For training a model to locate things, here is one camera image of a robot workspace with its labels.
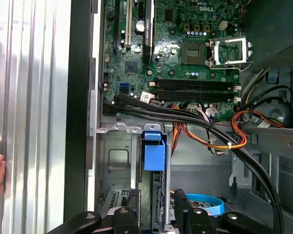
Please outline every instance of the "green circuit board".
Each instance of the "green circuit board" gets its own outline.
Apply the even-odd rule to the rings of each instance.
[[[107,0],[106,14],[115,13],[115,0]],[[136,33],[138,6],[133,4],[131,22],[131,48],[119,45],[115,53],[113,43],[114,20],[106,19],[105,25],[105,65],[104,76],[108,85],[103,91],[105,100],[113,101],[120,91],[120,84],[129,84],[129,94],[139,99],[142,92],[153,94],[154,87],[149,83],[157,78],[178,80],[204,80],[215,82],[239,82],[236,70],[211,70],[204,61],[198,64],[187,64],[183,50],[191,42],[204,44],[209,39],[230,38],[241,35],[239,0],[209,0],[207,4],[191,5],[191,0],[157,0],[154,9],[154,54],[149,64],[143,63],[144,34]],[[119,2],[119,41],[121,31],[126,29],[127,0]],[[219,24],[227,21],[235,25],[235,30],[219,30]],[[220,61],[237,60],[240,44],[220,46]],[[181,104],[166,102],[163,106]],[[217,104],[218,118],[226,119],[233,114],[232,102],[204,103],[208,106]]]

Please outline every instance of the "ram slot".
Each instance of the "ram slot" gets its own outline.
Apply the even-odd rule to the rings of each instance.
[[[233,88],[232,82],[198,81],[198,80],[177,80],[158,79],[159,89],[164,90],[211,90],[228,91]]]
[[[125,37],[125,45],[126,45],[126,48],[130,48],[131,47],[132,1],[133,0],[127,0],[127,10],[126,10],[126,37]]]
[[[119,51],[119,14],[120,14],[120,0],[115,0],[115,16],[114,16],[114,35],[113,35],[113,47],[116,57],[118,57]]]
[[[228,102],[233,101],[233,93],[200,93],[187,91],[166,91],[159,90],[157,98],[160,101],[187,101],[200,100],[211,102]]]

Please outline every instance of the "side panel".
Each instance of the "side panel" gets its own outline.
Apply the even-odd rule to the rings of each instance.
[[[0,0],[0,234],[63,222],[70,2]]]

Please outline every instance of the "dell logo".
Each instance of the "dell logo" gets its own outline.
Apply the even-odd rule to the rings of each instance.
[[[210,11],[210,12],[214,12],[214,9],[212,7],[206,7],[206,6],[200,6],[199,7],[200,11]]]

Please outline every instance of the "chipset chip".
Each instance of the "chipset chip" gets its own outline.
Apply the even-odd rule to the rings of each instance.
[[[165,21],[172,21],[172,10],[165,10]]]
[[[182,63],[205,65],[205,45],[197,42],[182,43]]]
[[[125,73],[136,74],[138,72],[138,62],[126,61],[125,62]]]

